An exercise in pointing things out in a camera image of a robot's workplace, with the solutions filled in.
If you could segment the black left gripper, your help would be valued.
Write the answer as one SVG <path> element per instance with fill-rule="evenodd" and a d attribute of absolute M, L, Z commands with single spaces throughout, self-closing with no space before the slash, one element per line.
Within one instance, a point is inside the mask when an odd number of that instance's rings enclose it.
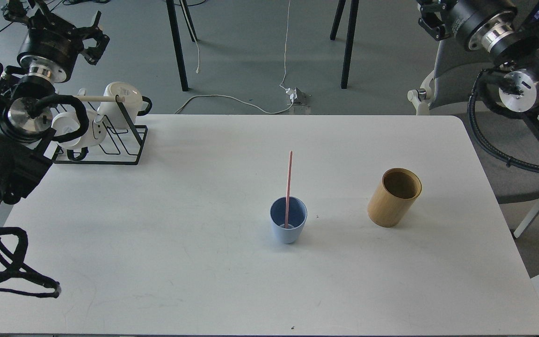
<path fill-rule="evenodd" d="M 30 0 L 29 5 L 36 9 L 32 16 L 19 0 L 7 0 L 2 7 L 6 21 L 24 24 L 28 29 L 17 56 L 19 66 L 27 69 L 44 60 L 61 71 L 72 71 L 79 55 L 91 65 L 98 64 L 110 41 L 99 27 L 100 11 L 90 26 L 77 27 L 53 13 L 43 0 Z"/>

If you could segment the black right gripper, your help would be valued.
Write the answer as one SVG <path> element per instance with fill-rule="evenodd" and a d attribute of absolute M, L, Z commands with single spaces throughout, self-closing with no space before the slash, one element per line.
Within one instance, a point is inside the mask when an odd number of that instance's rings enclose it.
<path fill-rule="evenodd" d="M 510 0 L 418 0 L 418 24 L 436 41 L 455 38 L 466 51 L 515 52 L 517 7 Z"/>

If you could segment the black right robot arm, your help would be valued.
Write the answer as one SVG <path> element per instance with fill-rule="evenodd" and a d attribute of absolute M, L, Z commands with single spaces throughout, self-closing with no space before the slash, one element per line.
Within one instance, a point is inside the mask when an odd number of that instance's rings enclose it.
<path fill-rule="evenodd" d="M 519 28 L 510 0 L 420 0 L 419 25 L 436 41 L 453 37 L 466 51 L 484 49 L 493 62 L 473 83 L 467 115 L 480 147 L 506 166 L 539 173 L 539 165 L 510 156 L 483 136 L 475 116 L 481 98 L 493 113 L 521 119 L 539 141 L 539 2 Z"/>

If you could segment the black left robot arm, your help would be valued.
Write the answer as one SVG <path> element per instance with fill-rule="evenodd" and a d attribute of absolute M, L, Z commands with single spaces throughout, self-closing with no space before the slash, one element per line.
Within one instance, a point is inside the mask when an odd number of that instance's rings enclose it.
<path fill-rule="evenodd" d="M 44 0 L 28 5 L 33 15 L 20 0 L 8 0 L 1 9 L 6 21 L 25 25 L 27 35 L 18 66 L 0 64 L 0 205 L 18 203 L 41 182 L 53 164 L 45 156 L 51 142 L 86 134 L 86 107 L 73 95 L 56 94 L 54 85 L 71 78 L 80 55 L 96 65 L 109 43 L 99 27 L 100 12 L 91 25 L 77 27 Z M 27 249 L 23 229 L 0 227 L 0 292 L 58 297 L 59 283 L 24 262 Z"/>

